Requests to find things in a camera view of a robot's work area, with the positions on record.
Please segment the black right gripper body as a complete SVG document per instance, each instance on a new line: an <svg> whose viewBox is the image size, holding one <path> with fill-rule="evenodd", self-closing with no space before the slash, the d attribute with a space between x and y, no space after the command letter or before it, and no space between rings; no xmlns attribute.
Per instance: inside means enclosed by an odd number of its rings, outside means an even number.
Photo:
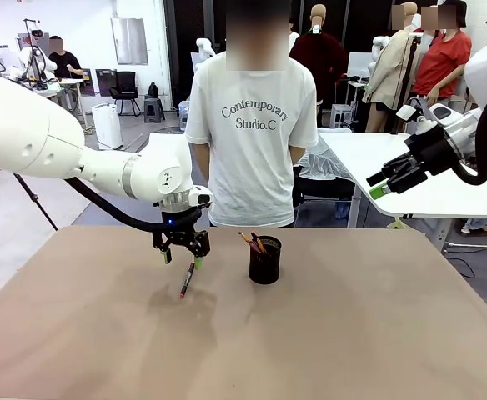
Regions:
<svg viewBox="0 0 487 400"><path fill-rule="evenodd" d="M459 155L439 125L427 132L412 134L404 143L417 164L432 176L459 166Z"/></svg>

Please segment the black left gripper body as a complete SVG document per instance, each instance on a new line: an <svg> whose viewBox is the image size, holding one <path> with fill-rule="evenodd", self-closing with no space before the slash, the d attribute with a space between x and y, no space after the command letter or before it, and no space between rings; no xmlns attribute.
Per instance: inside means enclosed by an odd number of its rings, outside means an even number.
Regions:
<svg viewBox="0 0 487 400"><path fill-rule="evenodd" d="M206 257L210 242L206 230L196 231L195 223L202 216L200 207L182 212L161 212L163 229L152 233L153 247L159 251L172 245L187 248L194 257Z"/></svg>

